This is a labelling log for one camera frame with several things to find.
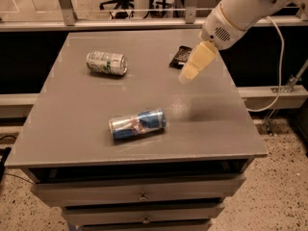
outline drawer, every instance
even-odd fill
[[[38,184],[32,192],[50,207],[231,196],[243,174]]]
[[[211,202],[208,199],[197,199],[193,202],[158,202],[146,205],[105,205],[63,209],[62,215],[72,225],[149,224],[158,221],[216,218],[222,209],[222,203]]]
[[[206,231],[212,226],[210,220],[165,221],[149,224],[117,224],[83,226],[81,231]]]

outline silver soda can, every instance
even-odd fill
[[[135,137],[166,127],[162,109],[147,111],[137,115],[126,115],[109,121],[114,140]]]
[[[123,54],[93,51],[87,55],[87,67],[94,72],[124,75],[127,65]]]

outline terrazzo floor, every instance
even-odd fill
[[[245,172],[246,181],[234,196],[225,199],[225,209],[213,220],[210,231],[308,230],[308,146],[291,121],[274,120],[276,136],[270,137],[262,119],[253,118],[269,152],[256,159]],[[0,126],[0,138],[17,135],[20,127]],[[13,140],[0,141],[4,148]],[[6,173],[27,178],[20,170]],[[4,175],[0,184],[1,231],[66,231],[59,208],[49,208],[30,192],[32,184]]]

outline white cable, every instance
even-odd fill
[[[284,54],[284,51],[285,51],[285,40],[283,39],[283,36],[282,36],[280,29],[278,28],[277,24],[269,16],[267,17],[267,20],[269,22],[271,22],[273,24],[273,26],[276,28],[277,33],[278,33],[278,35],[281,39],[281,50],[280,50],[280,59],[279,59],[279,70],[278,70],[279,71],[279,73],[278,73],[278,75],[279,75],[279,77],[278,77],[279,78],[278,92],[277,92],[276,98],[267,107],[262,108],[262,109],[258,109],[258,110],[250,110],[250,109],[247,108],[247,110],[249,112],[262,112],[262,111],[268,110],[271,106],[273,106],[277,102],[279,95],[280,95],[280,90],[281,90],[281,72],[282,72],[283,54]]]

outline blue soda can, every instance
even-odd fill
[[[126,115],[109,121],[114,140],[135,137],[166,127],[162,109],[143,112],[137,115]]]

